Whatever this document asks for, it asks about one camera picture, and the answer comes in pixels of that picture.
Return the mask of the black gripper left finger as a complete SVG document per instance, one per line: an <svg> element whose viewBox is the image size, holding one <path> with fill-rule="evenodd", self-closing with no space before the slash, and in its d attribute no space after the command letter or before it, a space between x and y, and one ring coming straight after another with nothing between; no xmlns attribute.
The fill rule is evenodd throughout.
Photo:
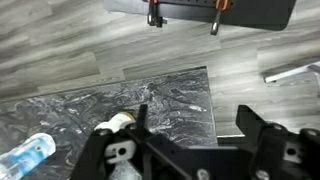
<svg viewBox="0 0 320 180"><path fill-rule="evenodd" d="M146 117L147 117L148 105L142 104L139 107L137 119L134 123L126 126L125 130L130 139L143 140L146 136Z"/></svg>

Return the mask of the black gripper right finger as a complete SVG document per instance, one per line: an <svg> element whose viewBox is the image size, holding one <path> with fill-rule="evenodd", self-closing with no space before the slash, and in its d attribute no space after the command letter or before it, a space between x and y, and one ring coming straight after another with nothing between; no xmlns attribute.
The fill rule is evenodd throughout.
<svg viewBox="0 0 320 180"><path fill-rule="evenodd" d="M247 141L256 146L259 143L263 129L267 126L267 122L249 106L239 105L236 115L236 125L245 135Z"/></svg>

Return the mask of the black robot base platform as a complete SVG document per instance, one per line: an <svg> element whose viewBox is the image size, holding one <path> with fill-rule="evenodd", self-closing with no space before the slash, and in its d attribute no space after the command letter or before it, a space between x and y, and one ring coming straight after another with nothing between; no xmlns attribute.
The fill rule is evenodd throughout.
<svg viewBox="0 0 320 180"><path fill-rule="evenodd" d="M219 0L155 0L157 15L163 18L212 22ZM280 31L287 27L296 0L227 0L221 13L224 25ZM103 0L107 11L147 15L151 0Z"/></svg>

